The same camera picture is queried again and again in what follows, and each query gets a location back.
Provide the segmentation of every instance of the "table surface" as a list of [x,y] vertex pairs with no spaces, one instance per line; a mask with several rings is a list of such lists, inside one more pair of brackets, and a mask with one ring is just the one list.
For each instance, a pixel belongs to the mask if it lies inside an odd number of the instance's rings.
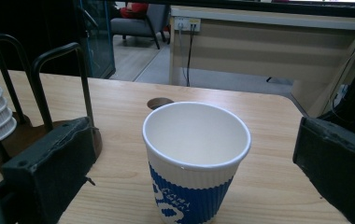
[[[10,75],[24,114],[34,126],[41,125],[26,76],[15,71]],[[41,75],[41,79],[54,121],[86,116],[78,77]],[[213,223],[347,222],[292,162],[302,115],[289,99],[94,78],[89,83],[94,123],[104,144],[88,173],[96,186],[83,186],[60,223],[162,223],[141,135],[143,121],[151,111],[147,102],[156,97],[218,105],[248,125],[251,150],[241,162]],[[6,89],[1,76],[0,86]]]

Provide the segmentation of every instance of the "paper cup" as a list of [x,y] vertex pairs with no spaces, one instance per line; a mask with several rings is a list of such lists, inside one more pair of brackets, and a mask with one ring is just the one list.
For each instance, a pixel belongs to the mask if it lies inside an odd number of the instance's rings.
[[210,223],[250,133],[233,113],[202,103],[164,105],[143,124],[155,202],[165,223]]
[[2,125],[0,125],[0,140],[9,137],[17,127],[17,121],[14,118],[6,120]]

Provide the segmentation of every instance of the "power cord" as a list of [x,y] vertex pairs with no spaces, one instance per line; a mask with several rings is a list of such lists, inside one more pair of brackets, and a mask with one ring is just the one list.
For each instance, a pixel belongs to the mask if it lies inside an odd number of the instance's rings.
[[178,28],[178,37],[179,37],[179,43],[180,43],[180,61],[181,61],[181,72],[183,73],[184,78],[186,79],[186,86],[190,85],[189,80],[187,79],[186,73],[184,71],[184,63],[183,63],[183,59],[184,59],[184,53],[183,53],[183,44],[182,44],[182,38],[181,38],[181,31],[183,30],[183,23],[179,23],[177,25]]
[[191,24],[191,27],[190,27],[189,58],[187,61],[187,67],[186,67],[186,71],[185,71],[184,63],[183,63],[185,53],[183,50],[182,37],[181,37],[181,31],[183,30],[183,24],[179,23],[177,25],[178,33],[179,33],[179,42],[180,42],[181,71],[183,73],[184,78],[186,79],[186,86],[187,87],[190,87],[190,61],[191,61],[191,57],[192,57],[192,41],[194,39],[194,31],[195,31],[196,26],[197,26],[196,24]]
[[190,60],[192,57],[192,41],[194,40],[194,31],[196,24],[190,25],[190,49],[189,49],[189,60],[187,61],[187,86],[190,87]]

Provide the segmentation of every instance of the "gray floor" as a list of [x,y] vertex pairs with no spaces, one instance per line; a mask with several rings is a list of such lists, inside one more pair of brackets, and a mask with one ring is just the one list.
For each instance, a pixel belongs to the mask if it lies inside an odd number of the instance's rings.
[[[166,45],[162,41],[160,44],[162,47]],[[116,73],[110,79],[121,81],[136,80],[160,53],[149,37],[127,36],[123,40],[121,35],[115,35],[113,48]]]
[[[141,74],[134,80],[135,82],[168,84],[169,74],[169,46],[163,46],[154,59],[143,69]],[[282,78],[251,76],[244,74],[223,73],[191,69],[191,87],[227,90],[227,91],[247,91],[257,93],[268,93],[282,95],[294,102],[297,108],[306,116],[306,113],[291,96],[292,81]],[[180,84],[186,85],[185,77],[182,75]]]

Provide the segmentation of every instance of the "wall socket panel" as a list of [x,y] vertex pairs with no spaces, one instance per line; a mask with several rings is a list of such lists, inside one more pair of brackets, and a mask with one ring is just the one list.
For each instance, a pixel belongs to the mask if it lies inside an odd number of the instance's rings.
[[199,32],[201,29],[201,19],[191,17],[175,17],[175,30],[190,31],[192,25],[195,25],[194,31]]

